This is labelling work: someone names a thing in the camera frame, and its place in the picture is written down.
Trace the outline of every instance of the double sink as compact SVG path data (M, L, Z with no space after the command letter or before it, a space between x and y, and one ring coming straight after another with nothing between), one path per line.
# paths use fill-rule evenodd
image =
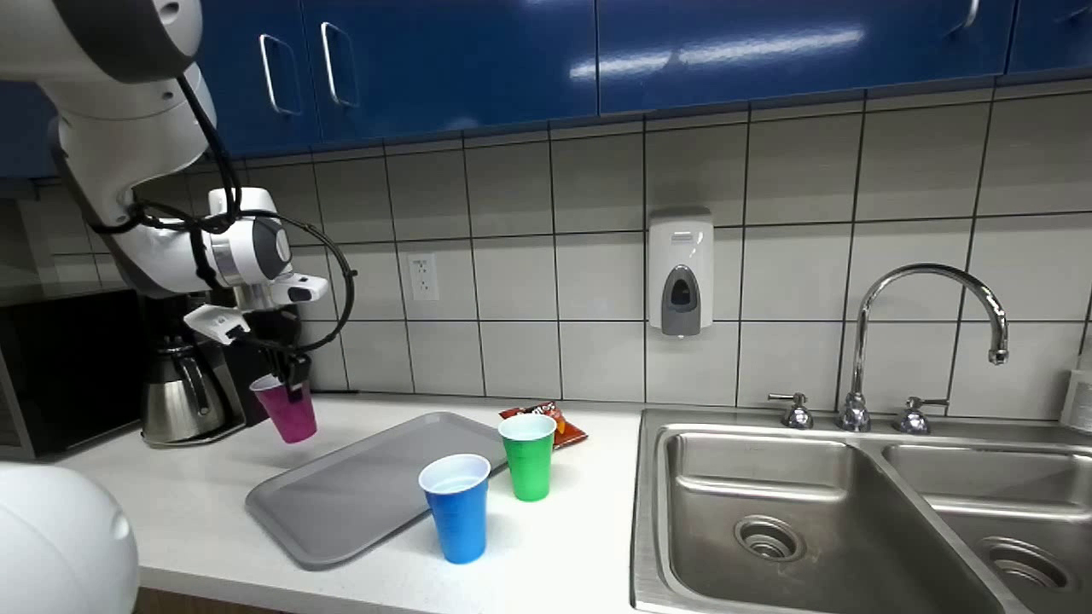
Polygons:
M943 422L811 430L648 410L632 604L650 612L1092 611L1092 438Z

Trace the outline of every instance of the gray tray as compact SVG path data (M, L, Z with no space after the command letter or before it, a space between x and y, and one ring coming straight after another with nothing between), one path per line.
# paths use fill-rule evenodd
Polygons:
M428 512L417 474L448 454L505 462L497 429L449 412L415 417L262 482L250 516L305 569L343 563Z

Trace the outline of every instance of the microwave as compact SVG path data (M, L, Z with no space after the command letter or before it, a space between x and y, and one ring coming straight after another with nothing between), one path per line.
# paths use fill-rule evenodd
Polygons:
M132 290L0 290L0 458L61 454L136 424L145 347Z

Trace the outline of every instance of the blue cup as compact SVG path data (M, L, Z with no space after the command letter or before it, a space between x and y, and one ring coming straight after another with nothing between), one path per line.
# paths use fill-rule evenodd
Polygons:
M451 454L417 476L432 508L443 558L450 563L470 563L485 552L485 494L491 470L484 457Z

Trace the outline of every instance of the cabinet door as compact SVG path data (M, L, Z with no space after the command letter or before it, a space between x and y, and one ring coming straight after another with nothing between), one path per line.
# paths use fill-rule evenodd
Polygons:
M46 131L57 115L34 83L0 82L0 177L56 175Z
M232 155L306 150L319 141L298 0L204 2L198 64Z
M1089 66L1092 66L1092 2L1020 2L1012 33L1010 73Z
M327 141L595 115L593 0L305 0L304 13Z
M1014 0L600 0L600 108L999 74Z

